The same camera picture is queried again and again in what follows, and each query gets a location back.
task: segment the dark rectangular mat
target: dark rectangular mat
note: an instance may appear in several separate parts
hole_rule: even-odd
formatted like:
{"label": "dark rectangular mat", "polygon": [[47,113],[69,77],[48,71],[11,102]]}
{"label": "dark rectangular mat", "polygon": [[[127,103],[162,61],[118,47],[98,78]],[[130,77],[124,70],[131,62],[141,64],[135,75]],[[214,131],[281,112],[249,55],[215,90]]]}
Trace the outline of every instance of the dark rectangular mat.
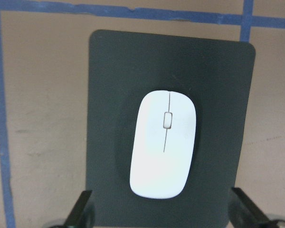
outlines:
{"label": "dark rectangular mat", "polygon": [[[95,197],[95,226],[224,228],[254,48],[243,42],[108,30],[94,32],[89,48],[86,188]],[[188,180],[172,199],[139,197],[129,184],[139,106],[154,90],[185,94],[197,112]]]}

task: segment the computer mouse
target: computer mouse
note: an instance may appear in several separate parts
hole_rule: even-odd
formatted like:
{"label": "computer mouse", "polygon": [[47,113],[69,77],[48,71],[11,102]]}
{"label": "computer mouse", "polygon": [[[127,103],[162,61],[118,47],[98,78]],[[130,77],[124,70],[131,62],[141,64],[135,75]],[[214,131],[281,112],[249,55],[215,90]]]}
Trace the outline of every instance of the computer mouse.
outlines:
{"label": "computer mouse", "polygon": [[195,107],[187,96],[164,90],[148,93],[136,122],[132,191],[151,199],[180,194],[190,170],[195,131]]}

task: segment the wireless mouse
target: wireless mouse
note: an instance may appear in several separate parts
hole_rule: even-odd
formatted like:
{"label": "wireless mouse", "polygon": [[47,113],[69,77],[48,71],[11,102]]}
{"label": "wireless mouse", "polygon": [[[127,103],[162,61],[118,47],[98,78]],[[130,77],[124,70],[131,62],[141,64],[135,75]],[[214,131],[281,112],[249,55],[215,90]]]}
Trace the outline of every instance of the wireless mouse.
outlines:
{"label": "wireless mouse", "polygon": [[168,199],[181,193],[189,174],[195,130],[195,107],[187,96],[161,90],[143,98],[130,170],[135,194]]}

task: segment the mouse pad rounded corner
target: mouse pad rounded corner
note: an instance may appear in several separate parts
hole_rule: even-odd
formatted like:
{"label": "mouse pad rounded corner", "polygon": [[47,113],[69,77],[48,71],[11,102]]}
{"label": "mouse pad rounded corner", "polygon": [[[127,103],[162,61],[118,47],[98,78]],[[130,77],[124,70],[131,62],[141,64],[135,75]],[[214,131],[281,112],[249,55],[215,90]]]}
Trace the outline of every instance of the mouse pad rounded corner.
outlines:
{"label": "mouse pad rounded corner", "polygon": [[[92,34],[86,188],[95,196],[96,226],[226,227],[254,59],[253,46],[243,42],[109,30]],[[163,200],[137,196],[130,188],[139,107],[155,90],[184,94],[196,109],[187,182],[179,195]]]}

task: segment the mouse pad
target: mouse pad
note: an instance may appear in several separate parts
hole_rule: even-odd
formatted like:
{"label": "mouse pad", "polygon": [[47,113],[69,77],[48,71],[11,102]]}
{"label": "mouse pad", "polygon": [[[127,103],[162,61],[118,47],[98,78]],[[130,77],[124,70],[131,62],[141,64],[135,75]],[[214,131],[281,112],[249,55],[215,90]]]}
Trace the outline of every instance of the mouse pad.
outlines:
{"label": "mouse pad", "polygon": [[[108,30],[92,34],[86,188],[95,197],[95,226],[227,225],[254,59],[253,46],[243,42]],[[129,183],[139,106],[154,90],[186,95],[197,115],[187,183],[178,196],[163,200],[137,196]]]}

